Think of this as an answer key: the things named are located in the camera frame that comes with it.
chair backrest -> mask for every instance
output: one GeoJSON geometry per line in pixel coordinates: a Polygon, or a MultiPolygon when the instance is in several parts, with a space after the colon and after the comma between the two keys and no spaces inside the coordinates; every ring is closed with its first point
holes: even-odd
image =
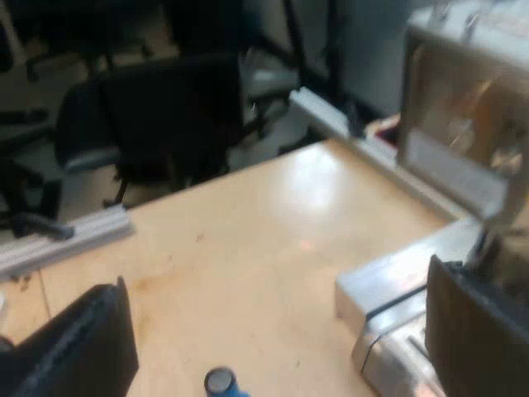
{"type": "Polygon", "coordinates": [[[235,55],[150,62],[121,68],[72,88],[57,123],[57,158],[64,164],[64,158],[72,155],[69,148],[84,143],[92,146],[94,134],[103,134],[107,144],[114,142],[119,147],[120,162],[142,162],[172,153],[187,167],[236,144],[241,139],[241,126],[235,55]],[[71,106],[83,93],[92,98],[84,100],[87,106],[71,106]]]}
{"type": "Polygon", "coordinates": [[[239,51],[243,0],[173,0],[166,4],[173,39],[185,55],[239,51]]]}

blue object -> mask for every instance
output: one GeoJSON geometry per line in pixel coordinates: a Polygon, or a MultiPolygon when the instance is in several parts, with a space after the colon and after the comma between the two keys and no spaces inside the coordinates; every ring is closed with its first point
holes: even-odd
{"type": "Polygon", "coordinates": [[[204,379],[207,397],[250,397],[239,391],[235,374],[224,366],[209,371],[204,379]]]}

table surface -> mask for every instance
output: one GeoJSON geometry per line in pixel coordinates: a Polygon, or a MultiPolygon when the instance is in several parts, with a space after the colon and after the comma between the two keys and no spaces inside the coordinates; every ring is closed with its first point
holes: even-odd
{"type": "Polygon", "coordinates": [[[372,395],[334,315],[334,280],[446,224],[334,141],[130,215],[133,236],[0,285],[0,332],[19,342],[123,275],[140,357],[129,395],[145,397],[202,397],[218,365],[253,395],[372,395]]]}

black office chair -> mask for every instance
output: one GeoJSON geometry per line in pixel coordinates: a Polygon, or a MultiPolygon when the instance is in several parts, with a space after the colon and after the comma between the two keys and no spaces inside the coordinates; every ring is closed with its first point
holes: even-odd
{"type": "Polygon", "coordinates": [[[219,175],[244,135],[238,59],[198,55],[150,62],[77,84],[64,98],[55,154],[67,172],[117,165],[120,203],[135,170],[161,162],[174,185],[219,175]]]}
{"type": "MultiPolygon", "coordinates": [[[[290,92],[306,85],[306,58],[293,4],[291,0],[282,0],[282,4],[295,62],[284,65],[281,70],[255,70],[254,73],[242,70],[246,102],[256,110],[255,120],[246,128],[258,131],[260,137],[265,135],[264,127],[268,122],[286,112],[290,92]],[[272,104],[278,100],[287,106],[270,113],[272,104]]],[[[278,57],[262,40],[259,16],[245,12],[245,0],[172,0],[165,4],[165,10],[181,56],[218,51],[245,55],[250,49],[258,49],[284,63],[284,58],[278,57]]]]}
{"type": "MultiPolygon", "coordinates": [[[[13,66],[11,47],[4,26],[0,25],[0,71],[8,71],[13,66]]],[[[31,125],[41,122],[47,112],[4,111],[0,112],[0,126],[12,124],[31,125]]],[[[61,184],[59,181],[45,182],[44,177],[11,159],[12,155],[35,141],[50,136],[53,128],[41,127],[9,139],[0,140],[0,194],[7,204],[7,211],[0,212],[0,228],[10,228],[15,237],[31,232],[19,222],[23,213],[40,214],[48,219],[56,219],[59,212],[61,184]],[[42,188],[42,199],[38,206],[31,206],[25,196],[25,188],[42,188]]]]}
{"type": "Polygon", "coordinates": [[[78,55],[89,76],[96,73],[95,61],[100,56],[104,56],[108,69],[114,69],[113,56],[117,53],[138,51],[145,59],[153,55],[145,40],[122,30],[122,13],[132,3],[7,0],[7,6],[22,43],[38,37],[47,45],[45,53],[26,61],[29,80],[38,79],[39,63],[66,54],[78,55]]]}

floor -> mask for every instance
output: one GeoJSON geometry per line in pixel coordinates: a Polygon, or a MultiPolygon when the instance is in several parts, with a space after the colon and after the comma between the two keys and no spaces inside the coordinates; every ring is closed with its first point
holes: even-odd
{"type": "MultiPolygon", "coordinates": [[[[156,12],[145,20],[136,22],[135,29],[145,37],[155,52],[154,59],[176,56],[176,49],[169,44],[167,31],[161,23],[160,14],[156,12]]],[[[120,55],[116,58],[119,65],[127,65],[141,61],[139,55],[120,55]]],[[[71,57],[43,65],[38,69],[40,79],[30,83],[26,79],[23,65],[12,69],[9,73],[0,75],[0,109],[18,109],[29,107],[45,107],[50,110],[50,120],[55,122],[62,97],[68,88],[86,78],[86,71],[82,64],[71,57]]],[[[306,130],[306,123],[301,115],[294,110],[288,110],[284,117],[266,127],[267,135],[258,139],[257,134],[248,136],[239,146],[231,148],[228,162],[231,172],[258,164],[274,158],[278,148],[302,137],[306,130]]],[[[23,132],[20,127],[2,127],[2,138],[23,132]]],[[[113,166],[101,168],[94,172],[76,175],[65,174],[55,161],[54,147],[51,142],[38,142],[17,153],[14,157],[19,163],[40,171],[47,180],[61,179],[63,193],[60,204],[59,220],[68,222],[87,213],[102,208],[102,200],[113,198],[117,192],[119,182],[113,180],[115,169],[113,166]]],[[[143,203],[157,199],[169,193],[167,184],[143,187],[132,185],[126,192],[128,203],[143,203]]],[[[29,201],[38,203],[38,192],[28,191],[29,201]]],[[[0,242],[12,239],[10,232],[0,233],[0,242]]]]}

